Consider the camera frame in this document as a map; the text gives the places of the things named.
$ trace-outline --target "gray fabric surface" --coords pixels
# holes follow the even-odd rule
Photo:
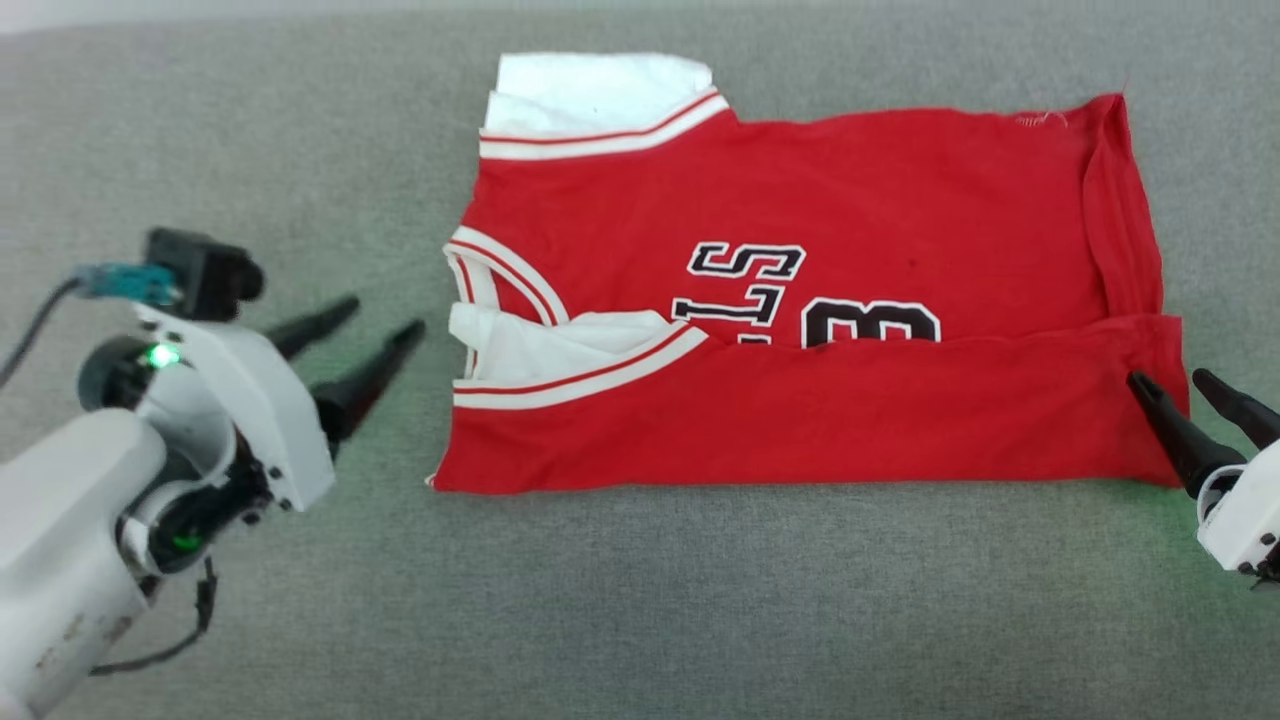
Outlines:
[[[431,328],[325,502],[220,546],[215,632],[155,671],[86,682],[55,717],[1274,717],[1280,605],[1199,550],[1178,492],[494,500],[421,482],[462,359],[439,245],[470,193],[503,50],[699,58],[746,118],[1065,106],[1126,86],[1188,365],[1280,404],[1276,4],[1084,5],[438,13],[4,40],[0,345],[72,263],[132,260],[152,224],[252,249],[270,278],[251,324],[361,292],[360,322],[300,364],[308,380],[412,315]],[[128,320],[111,304],[58,314],[0,396],[0,456],[78,411],[81,359]],[[191,584],[116,657],[184,633]]]

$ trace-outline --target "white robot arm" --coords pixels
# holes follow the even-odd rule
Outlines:
[[[271,506],[320,500],[340,443],[424,336],[415,320],[308,391],[288,360],[338,329],[355,297],[264,336],[228,324],[262,284],[243,250],[159,229],[146,266],[173,283],[133,293],[166,300],[134,306],[152,340],[100,346],[79,378],[88,414],[0,466],[0,720],[42,717],[91,673],[141,669],[193,643],[212,614],[214,539]],[[165,578],[202,561],[191,637],[95,667]]]
[[[1258,447],[1253,460],[1210,439],[1151,378],[1134,373],[1129,388],[1196,498],[1201,544],[1222,569],[1257,578],[1254,589],[1280,591],[1280,414],[1203,368],[1192,382]]]

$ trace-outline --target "basketball jersey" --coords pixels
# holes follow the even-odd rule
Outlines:
[[[454,382],[440,491],[621,483],[1050,480],[1178,487],[1132,370],[1187,411],[1179,319],[1128,315],[1024,338],[724,342],[657,313],[554,327],[456,304],[476,351]]]
[[[1024,337],[1161,311],[1124,99],[744,122],[699,63],[508,55],[463,301],[655,310],[726,342]]]

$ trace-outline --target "black number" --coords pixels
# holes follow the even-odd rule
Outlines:
[[[919,302],[877,300],[864,304],[818,297],[804,309],[803,320],[803,347],[829,342],[836,325],[851,327],[856,338],[884,340],[888,328],[899,328],[909,338],[942,340],[937,315]]]
[[[746,291],[748,297],[756,299],[755,306],[699,304],[687,297],[677,297],[671,302],[671,319],[689,320],[691,318],[716,318],[736,320],[767,328],[773,324],[785,288],[772,284],[753,284]]]

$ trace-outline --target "black cable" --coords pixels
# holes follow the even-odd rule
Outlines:
[[[205,579],[196,584],[196,629],[169,650],[129,660],[128,662],[114,662],[111,665],[99,665],[90,671],[91,678],[116,675],[119,673],[136,673],[152,665],[166,662],[177,657],[182,651],[196,644],[205,633],[209,632],[209,623],[214,619],[214,600],[218,597],[218,575],[214,574],[214,560],[205,557]]]
[[[70,295],[76,288],[81,286],[81,278],[68,278],[59,284],[54,292],[45,299],[45,304],[40,306],[36,311],[36,316],[32,318],[31,324],[27,327],[27,332],[23,333],[22,340],[18,341],[18,346],[13,348],[9,357],[4,361],[4,368],[0,369],[0,388],[13,378],[14,373],[18,372],[18,365],[27,359],[27,354],[36,345],[36,337],[40,336],[40,331],[44,329],[45,323],[49,322],[49,316],[54,313],[54,309],[59,302],[68,295]]]

